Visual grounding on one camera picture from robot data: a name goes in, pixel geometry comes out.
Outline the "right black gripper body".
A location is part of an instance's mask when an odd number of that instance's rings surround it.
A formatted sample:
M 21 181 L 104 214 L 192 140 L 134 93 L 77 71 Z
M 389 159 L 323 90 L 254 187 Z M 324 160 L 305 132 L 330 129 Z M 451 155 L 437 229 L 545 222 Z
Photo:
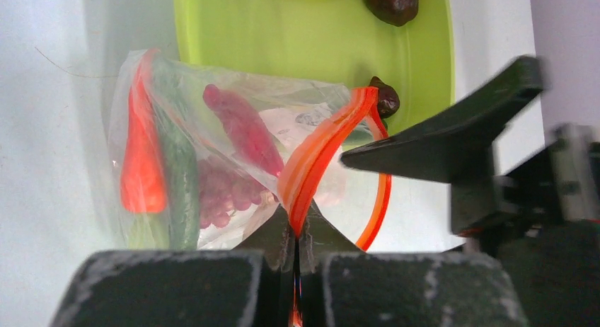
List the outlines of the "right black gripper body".
M 485 151 L 451 182 L 451 229 L 498 260 L 531 326 L 599 325 L 599 139 L 564 124 L 499 176 Z

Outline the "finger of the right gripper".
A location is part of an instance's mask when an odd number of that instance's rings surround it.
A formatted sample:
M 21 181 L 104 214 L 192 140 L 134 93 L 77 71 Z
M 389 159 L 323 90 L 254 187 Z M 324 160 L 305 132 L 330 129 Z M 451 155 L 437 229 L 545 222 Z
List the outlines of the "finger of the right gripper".
M 542 59 L 519 56 L 446 110 L 388 138 L 350 149 L 340 160 L 361 171 L 450 183 L 543 90 Z

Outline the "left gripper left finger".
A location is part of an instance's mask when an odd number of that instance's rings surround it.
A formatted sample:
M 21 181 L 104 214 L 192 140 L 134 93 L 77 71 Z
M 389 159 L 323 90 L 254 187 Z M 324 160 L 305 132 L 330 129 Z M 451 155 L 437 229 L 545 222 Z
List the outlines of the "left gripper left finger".
M 53 326 L 290 326 L 294 237 L 274 214 L 231 250 L 101 251 L 74 274 Z

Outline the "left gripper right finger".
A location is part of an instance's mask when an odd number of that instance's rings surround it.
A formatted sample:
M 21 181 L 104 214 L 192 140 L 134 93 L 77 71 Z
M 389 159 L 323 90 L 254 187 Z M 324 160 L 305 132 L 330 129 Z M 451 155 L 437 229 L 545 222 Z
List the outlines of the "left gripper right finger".
M 316 205 L 299 248 L 305 326 L 527 326 L 508 274 L 482 253 L 365 253 Z

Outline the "red grape bunch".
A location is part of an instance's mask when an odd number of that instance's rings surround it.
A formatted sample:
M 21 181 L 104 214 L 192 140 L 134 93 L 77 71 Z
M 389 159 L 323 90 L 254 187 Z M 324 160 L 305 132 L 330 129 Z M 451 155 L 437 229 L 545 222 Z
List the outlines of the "red grape bunch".
M 200 228 L 229 225 L 237 212 L 263 202 L 268 189 L 251 176 L 242 176 L 215 156 L 197 162 Z

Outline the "clear zip bag orange zipper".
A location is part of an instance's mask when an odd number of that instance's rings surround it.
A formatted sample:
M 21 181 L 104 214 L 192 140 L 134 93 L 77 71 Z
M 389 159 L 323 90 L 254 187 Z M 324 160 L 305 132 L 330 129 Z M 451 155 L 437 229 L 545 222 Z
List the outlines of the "clear zip bag orange zipper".
M 392 178 L 361 176 L 343 152 L 387 136 L 379 90 L 199 67 L 157 49 L 130 52 L 110 114 L 108 147 L 131 249 L 229 249 L 278 206 L 299 235 L 316 203 L 335 220 L 361 214 L 367 250 Z

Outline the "orange carrot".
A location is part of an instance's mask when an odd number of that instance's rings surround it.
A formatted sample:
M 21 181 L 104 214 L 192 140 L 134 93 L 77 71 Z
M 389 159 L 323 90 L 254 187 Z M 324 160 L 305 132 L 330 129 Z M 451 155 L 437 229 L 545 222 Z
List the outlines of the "orange carrot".
M 120 175 L 120 199 L 129 212 L 156 214 L 167 206 L 162 151 L 154 119 L 154 107 L 145 83 L 152 77 L 156 50 L 146 51 L 128 93 L 128 128 Z

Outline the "red chili pepper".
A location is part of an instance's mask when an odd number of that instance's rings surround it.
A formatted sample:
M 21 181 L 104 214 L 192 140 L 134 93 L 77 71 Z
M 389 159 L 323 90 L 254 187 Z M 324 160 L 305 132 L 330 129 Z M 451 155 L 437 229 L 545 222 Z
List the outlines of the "red chili pepper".
M 205 105 L 218 117 L 236 153 L 260 170 L 278 177 L 284 162 L 258 111 L 240 94 L 208 84 Z

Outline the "long green cucumber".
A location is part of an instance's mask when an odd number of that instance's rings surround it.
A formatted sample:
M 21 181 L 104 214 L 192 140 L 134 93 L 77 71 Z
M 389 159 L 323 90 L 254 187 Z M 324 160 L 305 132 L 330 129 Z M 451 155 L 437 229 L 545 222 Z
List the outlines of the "long green cucumber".
M 154 112 L 168 186 L 170 247 L 193 251 L 200 235 L 199 171 L 185 128 L 188 107 L 181 75 L 164 57 L 155 57 L 151 65 Z

